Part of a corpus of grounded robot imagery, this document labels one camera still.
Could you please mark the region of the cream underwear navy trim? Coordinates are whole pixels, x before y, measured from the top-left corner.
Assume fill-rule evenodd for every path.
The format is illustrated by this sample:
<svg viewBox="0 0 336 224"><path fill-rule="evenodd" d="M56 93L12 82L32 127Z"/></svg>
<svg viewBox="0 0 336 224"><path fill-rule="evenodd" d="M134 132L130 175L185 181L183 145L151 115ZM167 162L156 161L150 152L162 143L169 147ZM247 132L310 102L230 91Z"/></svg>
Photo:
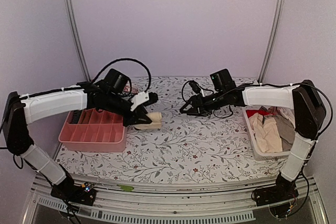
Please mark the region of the cream underwear navy trim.
<svg viewBox="0 0 336 224"><path fill-rule="evenodd" d="M134 126L137 130L155 130L162 127L162 114L161 112L151 112L147 116L152 121L149 124L137 124Z"/></svg>

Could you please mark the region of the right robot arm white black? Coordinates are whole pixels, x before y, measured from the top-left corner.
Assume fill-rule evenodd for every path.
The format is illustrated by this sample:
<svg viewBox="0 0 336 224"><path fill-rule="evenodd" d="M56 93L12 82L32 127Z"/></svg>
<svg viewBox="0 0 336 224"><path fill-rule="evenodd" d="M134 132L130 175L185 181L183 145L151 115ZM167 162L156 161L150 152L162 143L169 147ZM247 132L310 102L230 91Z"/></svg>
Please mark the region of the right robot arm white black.
<svg viewBox="0 0 336 224"><path fill-rule="evenodd" d="M185 101L180 113L208 116L227 105L240 107L266 105L294 111L293 146L277 176L276 185L271 190L271 196L276 201L284 200L291 194L295 181L310 159L319 136L325 131L322 125L327 111L320 98L323 93L310 80L284 85L248 83L237 86L227 69L212 73L210 78L215 92L207 96L201 94L201 88L195 81L189 81L195 94Z"/></svg>

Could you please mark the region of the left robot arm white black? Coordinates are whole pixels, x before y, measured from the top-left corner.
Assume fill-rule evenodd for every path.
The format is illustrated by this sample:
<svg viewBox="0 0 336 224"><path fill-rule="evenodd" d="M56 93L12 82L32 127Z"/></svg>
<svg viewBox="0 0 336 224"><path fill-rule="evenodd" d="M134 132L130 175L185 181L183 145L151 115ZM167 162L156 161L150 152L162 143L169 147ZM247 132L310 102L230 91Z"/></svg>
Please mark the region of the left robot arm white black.
<svg viewBox="0 0 336 224"><path fill-rule="evenodd" d="M104 79L79 82L73 86L38 94L8 95L1 131L5 149L19 156L37 171L58 185L58 192L67 200L78 195L78 188L66 180L65 170L37 147L29 135L28 125L43 118L74 111L98 109L122 116L123 125L151 124L145 106L156 103L158 96L148 90L122 96L129 77L111 69Z"/></svg>

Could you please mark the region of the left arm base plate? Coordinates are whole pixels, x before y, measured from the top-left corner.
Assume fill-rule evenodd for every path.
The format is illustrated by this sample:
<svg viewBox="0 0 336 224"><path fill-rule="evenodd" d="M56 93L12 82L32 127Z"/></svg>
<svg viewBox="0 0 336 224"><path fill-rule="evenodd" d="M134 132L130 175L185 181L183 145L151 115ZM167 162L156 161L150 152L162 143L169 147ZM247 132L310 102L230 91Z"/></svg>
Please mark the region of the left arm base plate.
<svg viewBox="0 0 336 224"><path fill-rule="evenodd" d="M72 202L82 204L86 206L93 206L97 195L97 191L90 186L84 185L52 185L51 196L64 200L66 202Z"/></svg>

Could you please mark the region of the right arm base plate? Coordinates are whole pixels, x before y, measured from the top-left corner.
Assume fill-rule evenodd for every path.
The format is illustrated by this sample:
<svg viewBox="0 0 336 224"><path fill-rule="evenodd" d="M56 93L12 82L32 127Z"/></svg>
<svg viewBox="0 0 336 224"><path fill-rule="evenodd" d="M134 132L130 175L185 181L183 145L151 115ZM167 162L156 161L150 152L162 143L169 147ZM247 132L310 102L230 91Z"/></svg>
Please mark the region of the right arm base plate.
<svg viewBox="0 0 336 224"><path fill-rule="evenodd" d="M294 186L289 191L278 189L276 185L268 187L257 187L251 193L251 199L257 206L275 204L281 201L295 199L299 196L297 188Z"/></svg>

